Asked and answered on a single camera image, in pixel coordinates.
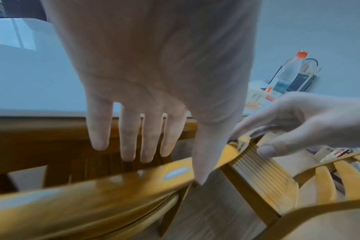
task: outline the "water bottle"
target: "water bottle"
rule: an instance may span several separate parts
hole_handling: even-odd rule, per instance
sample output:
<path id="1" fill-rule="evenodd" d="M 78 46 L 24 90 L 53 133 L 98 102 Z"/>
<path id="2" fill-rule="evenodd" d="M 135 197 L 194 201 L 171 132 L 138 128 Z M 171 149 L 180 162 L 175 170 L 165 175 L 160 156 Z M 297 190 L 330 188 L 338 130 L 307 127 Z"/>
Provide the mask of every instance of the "water bottle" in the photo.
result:
<path id="1" fill-rule="evenodd" d="M 284 64 L 273 79 L 276 84 L 269 93 L 270 97 L 278 98 L 287 90 L 299 74 L 303 60 L 307 56 L 307 52 L 300 51 L 293 59 Z"/>

